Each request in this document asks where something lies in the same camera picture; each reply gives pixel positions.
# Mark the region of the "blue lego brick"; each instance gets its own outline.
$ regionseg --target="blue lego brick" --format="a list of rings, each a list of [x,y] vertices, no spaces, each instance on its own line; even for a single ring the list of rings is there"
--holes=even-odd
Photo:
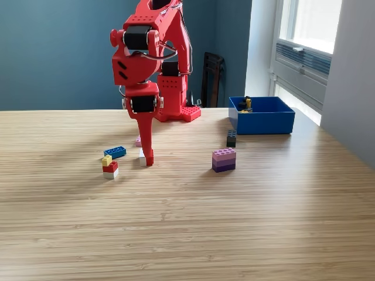
[[[123,157],[126,154],[127,154],[127,150],[123,148],[122,146],[104,151],[104,156],[111,155],[112,159]]]

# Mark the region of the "blue plastic bin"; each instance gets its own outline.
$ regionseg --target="blue plastic bin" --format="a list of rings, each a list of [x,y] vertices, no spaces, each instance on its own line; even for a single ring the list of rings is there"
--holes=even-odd
[[[239,135],[291,133],[295,112],[279,97],[251,98],[253,113],[240,113],[244,97],[229,98],[229,119]]]

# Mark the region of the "cable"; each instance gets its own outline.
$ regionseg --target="cable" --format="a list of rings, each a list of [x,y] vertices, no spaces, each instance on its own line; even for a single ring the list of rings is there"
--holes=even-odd
[[[183,14],[182,14],[181,10],[179,10],[179,11],[180,11],[180,14],[181,14],[181,19],[182,19],[183,27],[185,28],[185,32],[187,34],[187,38],[189,39],[189,46],[190,46],[190,68],[191,68],[190,72],[188,72],[188,73],[181,73],[181,74],[182,75],[191,75],[193,73],[193,70],[194,70],[194,68],[193,68],[193,46],[192,46],[192,42],[190,41],[190,35],[189,35],[188,29],[186,27],[185,20],[183,18]]]
[[[150,54],[146,54],[146,53],[143,53],[143,52],[140,52],[140,51],[135,51],[135,52],[133,52],[132,56],[134,56],[136,54],[140,54],[141,57],[146,57],[147,59],[150,59],[150,60],[167,60],[167,59],[170,59],[171,57],[174,57],[178,54],[178,52],[175,48],[170,47],[166,43],[160,43],[160,45],[163,46],[164,48],[170,50],[170,51],[173,51],[173,53],[169,54],[167,56],[163,56],[163,57],[155,57],[155,56],[151,56]]]
[[[182,7],[182,2],[180,4],[177,4],[175,6],[170,6],[166,9],[164,9],[163,11],[160,12],[160,15],[164,15],[165,13],[167,13],[167,11],[169,9],[178,9],[178,8],[181,8]],[[192,46],[192,42],[190,41],[190,34],[188,32],[188,29],[186,27],[186,24],[185,24],[185,20],[183,18],[183,13],[181,11],[181,9],[179,9],[179,12],[181,14],[181,19],[182,19],[182,24],[183,24],[183,28],[185,29],[185,32],[187,34],[187,38],[189,39],[189,46],[190,46],[190,69],[188,73],[180,73],[181,75],[191,75],[193,73],[193,70],[194,70],[194,67],[193,67],[193,46]]]

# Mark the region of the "dark wooden chair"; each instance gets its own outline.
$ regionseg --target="dark wooden chair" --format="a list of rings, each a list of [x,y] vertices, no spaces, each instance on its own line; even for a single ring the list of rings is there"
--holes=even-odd
[[[221,77],[222,72],[224,71],[223,65],[224,65],[224,58],[216,54],[204,53],[202,92],[201,92],[203,108],[207,107],[207,100],[209,99],[208,97],[209,74],[212,74],[214,77],[212,92],[210,95],[209,107],[217,107],[217,102],[219,99],[220,77]]]

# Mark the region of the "white wall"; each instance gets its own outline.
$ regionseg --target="white wall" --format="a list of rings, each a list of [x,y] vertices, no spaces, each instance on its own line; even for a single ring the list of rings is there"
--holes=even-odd
[[[245,94],[251,97],[268,96],[272,44],[274,40],[277,0],[253,0]]]
[[[374,0],[343,0],[322,127],[375,168],[374,11]]]

